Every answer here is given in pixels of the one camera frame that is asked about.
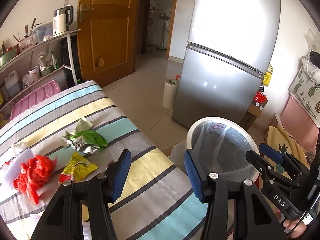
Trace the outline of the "person's right hand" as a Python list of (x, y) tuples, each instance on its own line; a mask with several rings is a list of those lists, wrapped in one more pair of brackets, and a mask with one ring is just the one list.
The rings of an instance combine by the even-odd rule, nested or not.
[(307, 229), (307, 226), (303, 222), (300, 222), (298, 224), (299, 219), (286, 219), (279, 209), (276, 209), (275, 215), (279, 220), (280, 224), (291, 233), (291, 235), (289, 235), (289, 239), (295, 239), (300, 237)]

